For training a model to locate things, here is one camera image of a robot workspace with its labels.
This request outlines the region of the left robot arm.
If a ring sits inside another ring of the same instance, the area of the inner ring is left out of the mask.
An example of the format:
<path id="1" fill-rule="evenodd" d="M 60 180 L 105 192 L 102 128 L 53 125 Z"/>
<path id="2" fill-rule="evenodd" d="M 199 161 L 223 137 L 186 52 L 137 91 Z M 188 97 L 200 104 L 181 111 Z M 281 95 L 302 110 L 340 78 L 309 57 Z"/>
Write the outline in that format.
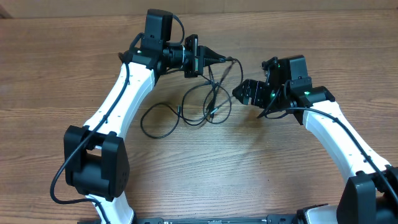
<path id="1" fill-rule="evenodd" d="M 124 139 L 143 99 L 154 89 L 160 76 L 173 69 L 185 77 L 197 77 L 203 69 L 227 60 L 198 37 L 171 42 L 169 11 L 149 9 L 145 31 L 136 36 L 129 49 L 119 54 L 120 74 L 97 112 L 81 127 L 70 126 L 63 138 L 65 162 L 61 170 L 66 183 L 91 202 L 100 223 L 134 223 L 125 188 L 130 165 Z"/>

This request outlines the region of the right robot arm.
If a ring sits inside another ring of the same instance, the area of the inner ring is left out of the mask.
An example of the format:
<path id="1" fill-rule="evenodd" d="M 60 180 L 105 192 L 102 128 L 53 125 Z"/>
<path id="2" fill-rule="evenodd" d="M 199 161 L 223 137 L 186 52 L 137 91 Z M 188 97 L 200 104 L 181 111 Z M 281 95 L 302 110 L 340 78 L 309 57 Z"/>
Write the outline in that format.
<path id="1" fill-rule="evenodd" d="M 294 115 L 319 140 L 345 183 L 338 205 L 268 215 L 266 223 L 397 223 L 397 168 L 364 141 L 325 86 L 312 85 L 305 57 L 273 57 L 262 69 L 265 81 L 247 79 L 233 96 L 261 108 L 260 118 Z"/>

